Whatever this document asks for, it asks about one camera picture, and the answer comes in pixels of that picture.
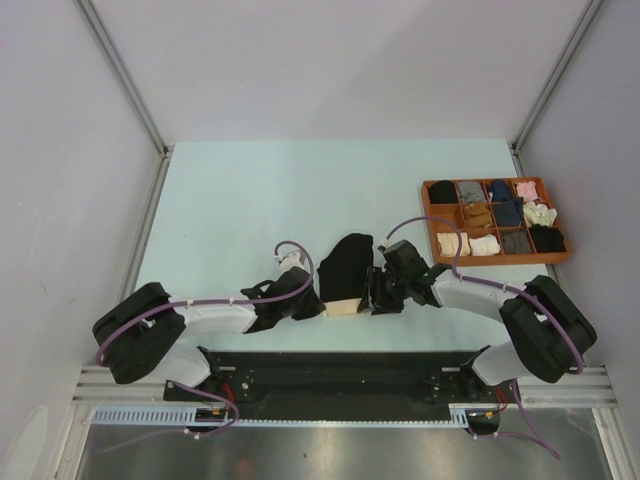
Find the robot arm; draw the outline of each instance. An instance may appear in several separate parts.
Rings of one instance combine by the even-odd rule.
[[[498,385],[527,374],[555,383],[574,366],[574,355],[558,330],[517,293],[463,281],[447,265],[429,268],[406,240],[381,250],[387,264],[384,270],[371,269],[361,304],[368,304],[374,313],[400,311],[404,299],[412,298],[420,305],[461,308],[505,325],[511,341],[482,349],[473,359],[473,372],[483,384]],[[511,286],[549,310],[580,354],[595,343],[591,324],[551,278],[538,275]]]
[[[385,267],[370,268],[360,310],[369,310],[373,315],[397,313],[404,308],[404,300],[411,298],[419,305],[462,308],[499,321],[507,328],[511,342],[481,349],[461,367],[469,378],[471,399],[474,391],[527,374],[557,382],[574,366],[566,341],[516,293],[461,281],[447,265],[429,268],[406,240],[382,249],[382,253]],[[242,294],[252,301],[275,298],[296,291],[309,276],[300,258],[290,256],[281,262],[280,273],[277,281],[261,282],[243,289]],[[580,354],[596,341],[594,329],[552,279],[537,276],[518,287],[552,312]],[[158,283],[142,287],[95,324],[93,332],[98,344],[137,315],[168,304],[168,299],[169,294]],[[195,386],[211,374],[210,365],[200,350],[187,347],[179,339],[222,331],[261,331],[273,328],[286,316],[301,320],[323,309],[311,286],[287,300],[246,307],[227,304],[167,308],[120,335],[105,349],[104,361],[117,383],[153,375]]]

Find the red wire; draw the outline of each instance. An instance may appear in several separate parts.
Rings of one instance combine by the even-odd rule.
[[[496,396],[498,397],[498,403],[504,403],[504,407],[500,407],[500,412],[504,412],[509,406],[509,400],[507,400],[507,396],[500,387],[496,388]]]
[[[231,402],[234,403],[234,397],[233,397],[233,391],[231,390],[231,387],[229,386],[228,383],[223,383],[222,385],[220,385],[222,387],[222,389],[225,391],[225,393],[227,394],[227,399]]]

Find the purple tube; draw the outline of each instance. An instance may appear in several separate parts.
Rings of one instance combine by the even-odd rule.
[[[193,433],[193,432],[186,432],[188,435],[191,435],[192,437],[196,438],[205,438],[205,437],[212,437],[214,435],[220,435],[221,433],[226,432],[227,430],[229,430],[231,428],[231,426],[236,423],[238,421],[238,419],[240,418],[240,411],[238,410],[238,407],[235,406],[235,404],[229,400],[227,400],[226,398],[220,397],[218,395],[214,395],[213,393],[208,393],[208,392],[203,392],[201,390],[196,390],[195,388],[191,388],[191,387],[187,387],[186,385],[183,385],[182,383],[179,382],[173,382],[173,384],[178,387],[181,388],[182,390],[189,392],[189,393],[194,393],[196,395],[200,395],[201,397],[207,397],[210,398],[211,400],[215,400],[216,402],[222,402],[224,403],[227,407],[229,407],[231,410],[233,410],[233,418],[231,420],[229,420],[227,423],[219,426],[218,428],[216,428],[215,430],[211,430],[210,432],[203,432],[203,433]],[[160,435],[165,435],[167,433],[185,433],[185,430],[182,428],[165,428],[162,430],[154,430],[153,432],[149,432],[146,433],[144,435],[140,435],[139,437],[136,438],[132,438],[131,440],[127,440],[125,442],[122,443],[118,443],[116,445],[112,445],[110,447],[107,448],[103,448],[98,450],[98,453],[108,453],[111,452],[113,450],[118,450],[120,448],[124,448],[124,447],[128,447],[131,445],[135,445],[136,443],[142,442],[144,440],[147,440],[149,438],[153,438],[153,437],[158,437]]]
[[[544,305],[542,305],[540,303],[540,301],[538,301],[537,298],[535,298],[534,296],[528,294],[524,290],[521,290],[521,289],[516,288],[516,287],[512,287],[510,285],[504,285],[504,284],[502,284],[500,282],[496,282],[494,280],[488,280],[486,278],[471,277],[471,276],[468,276],[468,275],[463,275],[460,272],[458,272],[457,264],[458,264],[458,259],[460,258],[460,253],[462,251],[462,235],[460,235],[460,231],[458,230],[458,228],[453,223],[451,223],[449,220],[446,220],[446,219],[440,218],[440,217],[431,217],[431,216],[428,216],[428,215],[422,216],[422,217],[410,218],[409,220],[405,220],[401,224],[397,225],[393,230],[391,230],[391,232],[389,232],[389,235],[387,235],[387,240],[389,240],[394,233],[396,233],[400,228],[404,227],[405,225],[407,225],[409,223],[425,221],[425,220],[432,220],[432,221],[444,223],[445,225],[447,225],[448,227],[453,229],[455,234],[458,236],[458,249],[456,251],[455,256],[453,257],[453,261],[451,262],[451,271],[453,272],[453,274],[457,278],[459,278],[462,281],[479,283],[481,285],[489,285],[491,287],[495,287],[495,288],[499,288],[499,289],[502,289],[504,287],[506,290],[508,290],[508,291],[510,291],[512,293],[515,293],[516,295],[524,298],[530,304],[535,306],[540,312],[542,312],[549,319],[551,324],[558,331],[558,333],[562,337],[562,340],[564,340],[564,342],[567,344],[567,347],[571,351],[571,354],[573,355],[573,358],[575,359],[577,368],[576,368],[575,372],[569,372],[569,373],[572,373],[572,374],[575,374],[575,375],[582,373],[582,371],[584,370],[584,359],[582,358],[582,355],[580,355],[580,352],[578,351],[578,348],[575,346],[575,344],[573,343],[573,341],[571,340],[571,338],[569,337],[567,332],[565,332],[564,328],[562,328],[562,325],[560,325],[560,322],[558,322],[558,319],[556,319],[553,316],[553,314]],[[474,438],[512,437],[512,438],[520,438],[520,439],[523,439],[523,440],[529,440],[529,441],[531,441],[531,442],[533,442],[533,443],[535,443],[537,445],[540,445],[541,447],[545,448],[553,456],[553,458],[555,458],[556,460],[561,460],[561,457],[560,457],[560,454],[558,453],[558,451],[556,449],[554,449],[551,446],[551,444],[542,436],[542,434],[540,433],[540,431],[538,430],[536,425],[533,423],[533,420],[531,419],[531,416],[527,413],[527,411],[522,406],[522,400],[520,398],[520,390],[518,388],[518,380],[517,379],[514,378],[512,380],[511,388],[513,390],[513,397],[515,398],[516,404],[518,405],[518,410],[520,410],[520,414],[522,415],[522,417],[524,418],[524,421],[527,423],[527,425],[529,426],[529,428],[531,429],[531,431],[533,432],[533,434],[537,438],[530,437],[529,435],[525,435],[523,433],[518,433],[518,432],[498,432],[496,435],[477,435],[470,428],[468,430],[469,433],[473,434]]]
[[[293,240],[283,240],[282,242],[278,243],[274,249],[274,253],[276,255],[278,255],[278,251],[280,247],[282,247],[283,245],[293,245],[294,247],[298,248],[302,252],[302,254],[309,260],[309,278],[307,278],[307,281],[304,282],[304,284],[297,290],[286,293],[284,295],[280,295],[278,297],[257,298],[255,300],[235,300],[233,302],[234,305],[259,305],[262,303],[280,302],[282,300],[287,300],[291,297],[295,297],[299,293],[304,292],[313,283],[313,273],[314,273],[313,260],[311,260],[311,255],[309,255],[309,252],[307,252],[307,250],[302,245],[300,245],[297,242],[294,242]],[[191,305],[197,307],[202,305],[227,305],[228,303],[229,303],[228,298],[208,298],[208,299],[202,299],[202,300],[194,300],[193,303],[191,303]],[[98,348],[98,351],[96,352],[96,356],[95,356],[96,364],[100,365],[101,367],[105,367],[106,365],[102,359],[105,350],[109,348],[109,345],[111,345],[120,335],[122,335],[124,332],[126,332],[133,326],[137,325],[140,321],[144,320],[147,317],[155,315],[156,313],[169,310],[170,308],[186,307],[188,305],[189,305],[189,302],[187,302],[186,300],[181,300],[179,302],[165,303],[158,307],[152,308],[151,310],[148,310],[144,313],[141,313],[137,317],[129,320],[127,323],[125,323],[120,328],[118,328],[115,332],[109,335],[104,342],[102,342],[102,344]]]

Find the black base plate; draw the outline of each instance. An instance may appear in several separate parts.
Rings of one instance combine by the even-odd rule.
[[[471,400],[460,373],[475,352],[206,352],[230,385],[242,418],[294,421],[448,420],[450,403]],[[209,390],[206,382],[201,386]],[[165,390],[166,399],[182,394]],[[191,395],[182,401],[193,401]],[[476,403],[495,403],[487,388]]]

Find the white wall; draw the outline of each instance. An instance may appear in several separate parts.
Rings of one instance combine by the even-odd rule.
[[[592,363],[606,364],[640,446],[640,3],[607,2],[525,145],[573,246],[560,267],[596,326]]]
[[[96,0],[170,143],[512,138],[586,0]]]
[[[72,1],[3,1],[0,45],[0,461],[46,405],[41,479],[158,158]]]

